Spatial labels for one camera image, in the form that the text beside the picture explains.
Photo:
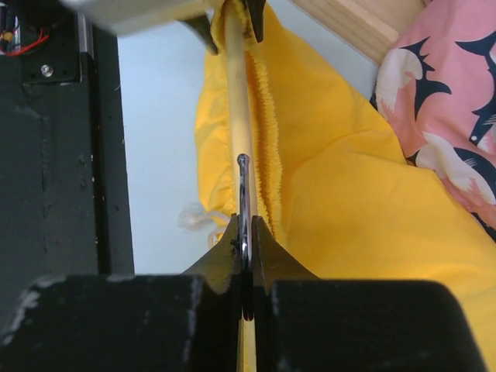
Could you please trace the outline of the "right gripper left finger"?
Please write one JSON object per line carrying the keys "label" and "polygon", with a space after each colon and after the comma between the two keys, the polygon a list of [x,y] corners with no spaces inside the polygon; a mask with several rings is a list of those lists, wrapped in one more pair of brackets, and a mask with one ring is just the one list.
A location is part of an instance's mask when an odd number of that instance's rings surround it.
{"label": "right gripper left finger", "polygon": [[179,275],[45,276],[19,297],[3,371],[234,371],[238,222]]}

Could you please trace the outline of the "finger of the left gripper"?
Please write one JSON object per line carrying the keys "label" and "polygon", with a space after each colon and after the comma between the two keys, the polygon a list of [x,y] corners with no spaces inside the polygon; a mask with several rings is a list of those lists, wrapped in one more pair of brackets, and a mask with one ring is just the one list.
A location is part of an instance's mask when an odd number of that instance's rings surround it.
{"label": "finger of the left gripper", "polygon": [[264,40],[264,8],[265,0],[244,0],[246,10],[249,13],[251,26],[257,42]]}
{"label": "finger of the left gripper", "polygon": [[205,45],[212,55],[218,55],[219,49],[211,33],[211,22],[205,10],[189,9],[188,14],[181,20]]}

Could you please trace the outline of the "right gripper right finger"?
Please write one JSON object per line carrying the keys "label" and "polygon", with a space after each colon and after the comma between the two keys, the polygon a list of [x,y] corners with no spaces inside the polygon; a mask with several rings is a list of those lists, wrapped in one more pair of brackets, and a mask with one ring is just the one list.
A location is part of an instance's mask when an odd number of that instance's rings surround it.
{"label": "right gripper right finger", "polygon": [[325,280],[253,227],[259,371],[485,371],[460,303],[424,280]]}

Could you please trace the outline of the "yellow hanger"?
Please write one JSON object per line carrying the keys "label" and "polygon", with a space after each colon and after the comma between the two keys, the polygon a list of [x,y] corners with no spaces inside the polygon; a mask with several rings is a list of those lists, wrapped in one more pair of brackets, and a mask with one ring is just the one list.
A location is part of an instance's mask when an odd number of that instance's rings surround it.
{"label": "yellow hanger", "polygon": [[226,76],[229,96],[229,128],[232,158],[237,162],[236,214],[238,216],[239,258],[241,268],[242,320],[239,331],[239,371],[257,369],[255,321],[253,310],[253,215],[257,213],[253,165],[250,103],[246,80],[245,38],[242,20],[232,1],[224,5]]}

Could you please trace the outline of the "yellow shorts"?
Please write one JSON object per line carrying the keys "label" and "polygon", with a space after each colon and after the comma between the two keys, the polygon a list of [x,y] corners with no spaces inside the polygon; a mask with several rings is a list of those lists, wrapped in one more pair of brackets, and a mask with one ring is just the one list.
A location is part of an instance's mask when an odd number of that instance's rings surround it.
{"label": "yellow shorts", "polygon": [[264,9],[245,38],[257,206],[319,277],[430,279],[459,299],[495,369],[495,234],[433,170],[405,158],[388,121]]}

